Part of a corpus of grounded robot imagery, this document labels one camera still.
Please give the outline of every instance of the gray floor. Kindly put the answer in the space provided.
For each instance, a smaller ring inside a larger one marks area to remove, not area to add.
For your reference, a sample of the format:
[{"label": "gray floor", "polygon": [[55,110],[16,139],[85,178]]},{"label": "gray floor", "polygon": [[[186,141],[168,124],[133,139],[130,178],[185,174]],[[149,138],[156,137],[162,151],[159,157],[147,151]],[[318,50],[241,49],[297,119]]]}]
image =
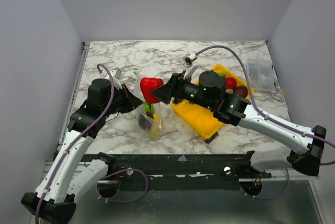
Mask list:
[{"label": "gray floor", "polygon": [[[280,192],[285,182],[264,182],[260,196]],[[140,192],[120,192],[118,199],[131,199]],[[297,224],[322,223],[308,181],[292,181],[281,198],[259,201],[239,191],[151,191],[130,204],[105,203],[92,188],[79,202],[71,224]]]}]

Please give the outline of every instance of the red object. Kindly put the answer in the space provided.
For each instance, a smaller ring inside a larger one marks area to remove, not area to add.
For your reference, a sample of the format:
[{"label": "red object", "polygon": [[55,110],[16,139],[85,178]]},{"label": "red object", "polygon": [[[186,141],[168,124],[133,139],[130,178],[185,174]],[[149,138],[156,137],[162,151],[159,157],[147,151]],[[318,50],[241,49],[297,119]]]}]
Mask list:
[{"label": "red object", "polygon": [[160,102],[157,98],[151,96],[150,93],[154,89],[157,89],[163,85],[164,83],[162,79],[156,79],[154,77],[151,77],[151,78],[145,77],[141,80],[141,83],[140,83],[141,91],[147,103],[156,104]]},{"label": "red object", "polygon": [[233,77],[226,78],[226,89],[235,89],[236,85],[237,82]]}]

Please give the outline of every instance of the yellow tray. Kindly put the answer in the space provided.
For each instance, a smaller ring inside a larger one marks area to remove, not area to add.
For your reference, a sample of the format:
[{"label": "yellow tray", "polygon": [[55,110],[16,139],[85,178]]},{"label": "yellow tray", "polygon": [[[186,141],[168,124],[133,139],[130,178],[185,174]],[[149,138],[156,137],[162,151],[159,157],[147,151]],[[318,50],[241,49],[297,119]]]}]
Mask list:
[{"label": "yellow tray", "polygon": [[[247,87],[247,83],[240,79],[238,76],[230,72],[227,68],[223,67],[221,64],[215,65],[212,71],[224,71],[226,77],[233,77],[237,81],[237,86],[244,85]],[[172,109],[182,117],[189,125],[192,126],[204,139],[209,139],[211,136],[217,132],[224,123],[218,121],[213,117],[213,113],[204,107],[199,105],[190,104],[187,100],[181,101],[179,104],[171,104]]]}]

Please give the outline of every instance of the red bell pepper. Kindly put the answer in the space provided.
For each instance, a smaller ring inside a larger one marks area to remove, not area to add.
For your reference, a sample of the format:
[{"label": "red bell pepper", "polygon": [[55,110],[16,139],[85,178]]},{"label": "red bell pepper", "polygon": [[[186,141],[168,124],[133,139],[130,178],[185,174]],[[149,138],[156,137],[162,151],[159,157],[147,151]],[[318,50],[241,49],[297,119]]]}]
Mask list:
[{"label": "red bell pepper", "polygon": [[150,77],[150,78],[145,77],[141,80],[141,83],[140,83],[141,91],[147,103],[155,104],[155,103],[160,102],[157,98],[151,96],[150,93],[154,89],[157,89],[163,85],[164,83],[162,79],[156,79],[154,77]]}]

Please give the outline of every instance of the gray wall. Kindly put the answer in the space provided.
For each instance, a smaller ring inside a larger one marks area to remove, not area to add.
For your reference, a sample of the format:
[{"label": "gray wall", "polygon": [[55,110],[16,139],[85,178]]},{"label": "gray wall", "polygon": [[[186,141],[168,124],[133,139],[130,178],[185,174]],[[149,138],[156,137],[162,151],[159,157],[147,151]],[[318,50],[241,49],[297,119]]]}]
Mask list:
[{"label": "gray wall", "polygon": [[82,40],[266,40],[291,0],[61,0]]},{"label": "gray wall", "polygon": [[[293,0],[270,40],[269,49],[293,121],[328,128],[335,142],[335,0]],[[324,161],[335,160],[326,146]],[[320,179],[329,209],[335,208],[334,166]]]},{"label": "gray wall", "polygon": [[82,44],[59,0],[0,0],[0,222],[28,223],[60,137]]}]

